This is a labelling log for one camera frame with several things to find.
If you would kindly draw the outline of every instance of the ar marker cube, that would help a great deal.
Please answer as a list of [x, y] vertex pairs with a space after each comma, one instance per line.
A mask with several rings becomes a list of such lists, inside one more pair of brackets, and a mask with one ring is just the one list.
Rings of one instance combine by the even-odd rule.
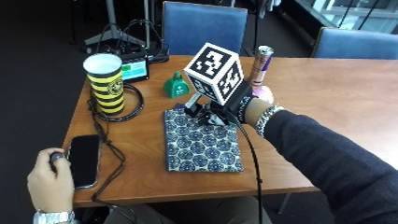
[[244, 79], [238, 54], [205, 43], [184, 73], [197, 92], [225, 105]]

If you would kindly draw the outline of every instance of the green bell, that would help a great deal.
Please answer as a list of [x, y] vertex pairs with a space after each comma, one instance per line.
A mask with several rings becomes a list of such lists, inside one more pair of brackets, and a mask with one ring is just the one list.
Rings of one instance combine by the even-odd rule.
[[189, 93], [189, 87], [177, 71], [174, 76], [164, 82], [162, 89], [170, 98], [182, 96]]

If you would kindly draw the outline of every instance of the wristwatch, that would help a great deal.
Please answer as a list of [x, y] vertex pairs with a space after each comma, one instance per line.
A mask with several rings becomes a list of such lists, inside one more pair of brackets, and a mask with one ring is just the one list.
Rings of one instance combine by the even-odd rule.
[[75, 213], [60, 212], [60, 213], [44, 213], [40, 210], [35, 213], [33, 224], [57, 224], [63, 222], [71, 222], [75, 220]]

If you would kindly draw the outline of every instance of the patterned notebook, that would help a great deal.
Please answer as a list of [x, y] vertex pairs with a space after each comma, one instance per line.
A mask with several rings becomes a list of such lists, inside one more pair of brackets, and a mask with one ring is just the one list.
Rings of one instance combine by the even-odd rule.
[[182, 108], [164, 111], [164, 126], [168, 171], [244, 171], [236, 126], [198, 126]]

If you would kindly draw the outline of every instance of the chair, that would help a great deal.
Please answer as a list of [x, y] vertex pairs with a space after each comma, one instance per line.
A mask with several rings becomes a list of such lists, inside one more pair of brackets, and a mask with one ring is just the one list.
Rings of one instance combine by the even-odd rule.
[[398, 59], [398, 35], [322, 27], [314, 58]]
[[196, 55], [209, 42], [240, 53], [248, 10], [178, 2], [162, 3], [162, 38], [173, 55]]

